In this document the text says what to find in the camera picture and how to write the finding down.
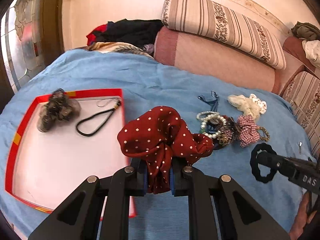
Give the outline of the person's right hand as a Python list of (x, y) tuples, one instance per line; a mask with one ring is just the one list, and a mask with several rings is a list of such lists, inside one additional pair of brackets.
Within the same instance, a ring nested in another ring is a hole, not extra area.
[(314, 211), (311, 215), (307, 215), (309, 197), (310, 193), (304, 193), (302, 200), (299, 204), (298, 212), (289, 231), (289, 236), (292, 240), (298, 239), (301, 236), (301, 234), (303, 233), (304, 226), (306, 226), (306, 224), (310, 224), (310, 222), (316, 214), (316, 211)]

